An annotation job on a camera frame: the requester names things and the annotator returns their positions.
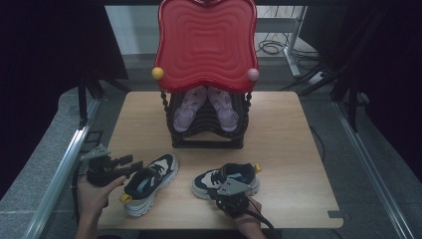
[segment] wooden tabletop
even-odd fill
[[[129,93],[108,149],[112,157],[133,154],[145,166],[165,153],[179,160],[175,180],[156,194],[144,216],[128,216],[111,193],[100,229],[232,229],[234,224],[212,200],[196,198],[191,181],[228,162],[260,163],[261,181],[254,198],[275,228],[338,228],[341,218],[301,103],[295,93],[253,92],[249,126],[242,149],[173,148],[158,92]],[[198,137],[213,136],[210,133]]]

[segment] wall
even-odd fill
[[[155,54],[158,49],[158,6],[107,6],[122,55]]]

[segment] person's arm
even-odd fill
[[[260,202],[256,201],[254,198],[249,197],[250,203],[248,210],[258,213],[261,213],[262,205]],[[242,235],[248,239],[267,239],[261,229],[261,221],[257,218],[243,214],[239,217],[233,219],[238,227],[238,230]]]
[[[96,187],[83,176],[78,181],[78,199],[80,204],[80,222],[77,239],[96,239],[98,224],[103,208],[108,200],[108,195],[118,186],[122,186],[126,180],[122,176],[105,187]]]

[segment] shoelace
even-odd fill
[[[153,164],[149,168],[152,168],[155,171],[158,171],[161,176],[164,176],[165,175],[164,167],[161,166],[161,165]]]
[[[211,182],[212,182],[213,185],[221,184],[220,177],[219,177],[218,173],[219,173],[219,171],[217,170],[217,171],[212,172],[212,174],[211,174]]]

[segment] purple shoe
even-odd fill
[[[197,87],[186,92],[182,106],[174,113],[173,126],[179,132],[187,131],[196,113],[207,100],[207,89]]]
[[[229,93],[209,87],[208,99],[217,112],[217,118],[223,130],[233,131],[236,129],[239,116],[232,108],[232,100]]]

